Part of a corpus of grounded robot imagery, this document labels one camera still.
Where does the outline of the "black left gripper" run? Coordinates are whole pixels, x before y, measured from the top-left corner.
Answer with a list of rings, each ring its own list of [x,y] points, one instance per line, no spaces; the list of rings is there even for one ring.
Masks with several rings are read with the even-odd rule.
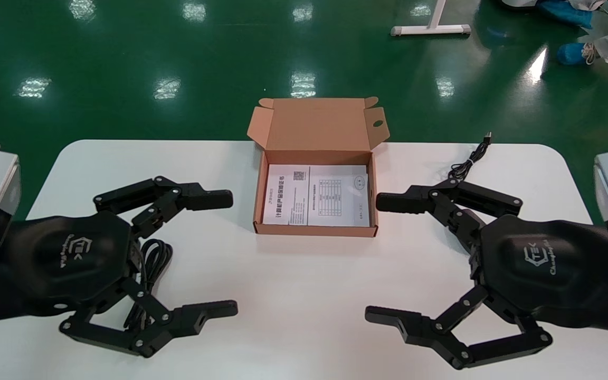
[[[11,269],[25,315],[50,317],[77,309],[60,324],[62,334],[80,343],[149,358],[172,339],[199,335],[212,318],[238,314],[234,300],[167,310],[142,284],[121,280],[137,268],[138,238],[154,235],[183,210],[232,207],[230,190],[207,191],[200,183],[156,176],[101,193],[93,202],[99,213],[92,216],[53,216],[12,226]],[[114,215],[143,206],[132,227]],[[129,296],[154,322],[141,330],[92,324],[97,306],[82,306],[97,303],[109,287],[117,300]]]

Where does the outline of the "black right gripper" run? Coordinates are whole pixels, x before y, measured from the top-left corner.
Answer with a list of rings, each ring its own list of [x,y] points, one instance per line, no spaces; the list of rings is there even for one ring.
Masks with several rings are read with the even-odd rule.
[[[608,287],[608,233],[602,227],[505,215],[482,228],[478,251],[481,286],[439,317],[367,306],[365,320],[395,327],[406,344],[430,348],[462,370],[530,356],[553,343],[533,317],[522,316],[514,316],[520,334],[471,346],[459,341],[454,328],[488,301],[489,294],[516,313],[583,317]]]

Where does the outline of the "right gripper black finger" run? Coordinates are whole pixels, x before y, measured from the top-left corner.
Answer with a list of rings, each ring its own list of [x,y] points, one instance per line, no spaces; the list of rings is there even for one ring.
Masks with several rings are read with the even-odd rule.
[[[381,212],[429,213],[446,227],[460,243],[477,243],[485,223],[478,218],[481,212],[499,218],[518,216],[522,201],[456,179],[448,179],[432,187],[412,185],[404,193],[379,193],[376,208]]]

